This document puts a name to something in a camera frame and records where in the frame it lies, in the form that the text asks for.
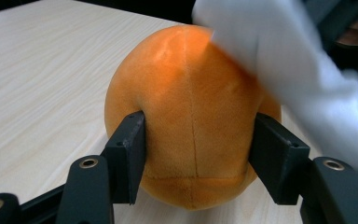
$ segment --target white blurred object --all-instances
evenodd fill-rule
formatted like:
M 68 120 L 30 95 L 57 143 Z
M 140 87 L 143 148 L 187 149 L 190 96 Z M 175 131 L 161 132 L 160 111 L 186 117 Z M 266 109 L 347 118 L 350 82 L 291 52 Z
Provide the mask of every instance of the white blurred object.
M 296 0 L 197 0 L 193 22 L 255 74 L 324 156 L 358 172 L 358 76 L 339 71 Z

